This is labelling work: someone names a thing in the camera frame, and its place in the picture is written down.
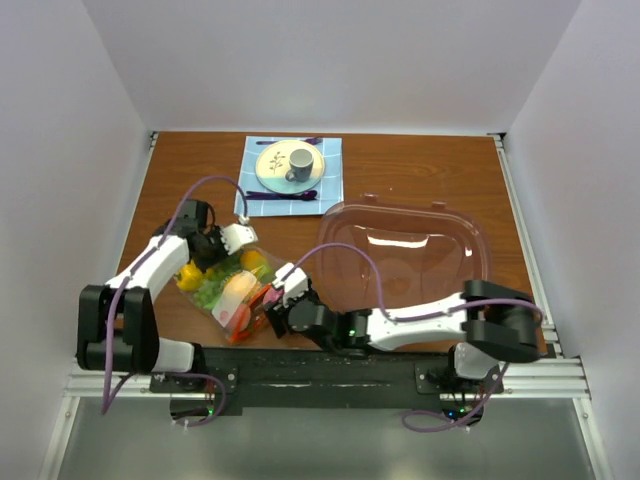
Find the fake purple onion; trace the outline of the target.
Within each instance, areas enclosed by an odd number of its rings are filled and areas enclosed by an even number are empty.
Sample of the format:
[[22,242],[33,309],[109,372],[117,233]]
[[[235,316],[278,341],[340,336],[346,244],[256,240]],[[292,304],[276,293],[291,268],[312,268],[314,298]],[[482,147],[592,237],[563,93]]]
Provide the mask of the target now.
[[263,303],[277,302],[282,296],[282,291],[271,287],[263,297]]

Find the clear zip top bag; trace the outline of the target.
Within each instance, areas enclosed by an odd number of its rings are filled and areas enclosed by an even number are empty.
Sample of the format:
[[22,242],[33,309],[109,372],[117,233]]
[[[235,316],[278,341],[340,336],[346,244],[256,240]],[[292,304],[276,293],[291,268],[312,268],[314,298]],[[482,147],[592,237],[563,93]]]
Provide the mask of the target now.
[[[226,281],[231,275],[234,275],[235,273],[238,273],[240,271],[248,271],[244,270],[240,264],[240,257],[246,250],[259,251],[268,261],[267,266],[249,271],[253,273],[261,283],[261,287],[251,298],[247,297],[243,302],[240,302],[235,299],[231,300],[225,298],[222,293],[219,302],[212,310],[204,310],[198,308],[192,300],[192,296],[195,291],[183,292],[178,288],[190,299],[191,303],[195,307],[212,318],[212,320],[216,325],[218,325],[228,342],[232,345],[238,345],[247,341],[248,338],[266,327],[267,319],[264,315],[263,297],[265,293],[270,289],[270,285],[275,278],[276,271],[280,267],[285,265],[285,262],[282,259],[275,257],[258,247],[247,247],[231,255],[214,267],[209,268],[208,270],[201,270],[204,273],[204,280],[216,279]],[[232,334],[229,330],[228,323],[231,316],[234,314],[240,304],[246,304],[251,308],[252,319],[249,326],[244,331],[238,334]]]

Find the fake red peach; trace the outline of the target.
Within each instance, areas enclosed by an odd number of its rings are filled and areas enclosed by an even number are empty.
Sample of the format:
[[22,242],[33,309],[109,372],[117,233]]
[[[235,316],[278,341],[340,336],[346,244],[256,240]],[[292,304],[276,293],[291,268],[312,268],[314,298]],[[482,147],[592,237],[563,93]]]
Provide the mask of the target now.
[[246,304],[240,304],[229,320],[229,330],[232,334],[238,334],[249,326],[251,319],[251,308]]

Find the clear pink plastic bowl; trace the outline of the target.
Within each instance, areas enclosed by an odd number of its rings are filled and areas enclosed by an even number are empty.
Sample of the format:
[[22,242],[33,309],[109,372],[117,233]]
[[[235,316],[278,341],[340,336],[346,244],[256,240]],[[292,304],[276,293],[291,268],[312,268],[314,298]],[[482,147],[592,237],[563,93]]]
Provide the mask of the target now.
[[401,206],[374,195],[343,202],[322,217],[316,244],[313,286],[340,313],[430,303],[492,276],[482,227],[442,202]]

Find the fake yellow lemon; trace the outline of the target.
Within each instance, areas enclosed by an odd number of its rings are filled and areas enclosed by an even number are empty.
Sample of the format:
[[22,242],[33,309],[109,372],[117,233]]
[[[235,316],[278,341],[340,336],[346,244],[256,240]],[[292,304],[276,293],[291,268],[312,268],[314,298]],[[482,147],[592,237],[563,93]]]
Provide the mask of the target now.
[[246,250],[240,257],[240,264],[244,270],[255,270],[268,265],[268,261],[259,251]]

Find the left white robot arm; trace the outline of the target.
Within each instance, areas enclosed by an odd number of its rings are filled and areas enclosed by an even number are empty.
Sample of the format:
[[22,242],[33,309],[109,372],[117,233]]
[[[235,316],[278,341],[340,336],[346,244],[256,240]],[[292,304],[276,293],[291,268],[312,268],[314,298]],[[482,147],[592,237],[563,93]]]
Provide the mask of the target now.
[[[76,359],[82,369],[104,371],[110,352],[114,371],[172,372],[173,382],[185,392],[196,392],[205,385],[207,368],[195,360],[201,348],[160,337],[153,303],[189,262],[209,267],[227,256],[214,221],[210,204],[187,200],[177,219],[161,225],[127,269],[103,285],[88,285],[81,291]],[[113,328],[109,350],[107,322],[111,308],[122,317],[123,325]]]

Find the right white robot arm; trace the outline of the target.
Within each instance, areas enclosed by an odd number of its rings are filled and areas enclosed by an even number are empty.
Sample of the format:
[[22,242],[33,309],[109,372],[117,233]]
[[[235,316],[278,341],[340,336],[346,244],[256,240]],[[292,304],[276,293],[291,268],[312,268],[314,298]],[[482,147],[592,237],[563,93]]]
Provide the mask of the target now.
[[277,337],[298,334],[323,351],[366,357],[438,341],[455,343],[445,369],[448,386],[469,392],[498,363],[540,359],[537,329],[544,312],[523,292],[485,280],[469,280],[440,300],[384,311],[336,312],[307,284],[293,292],[270,287],[262,301]]

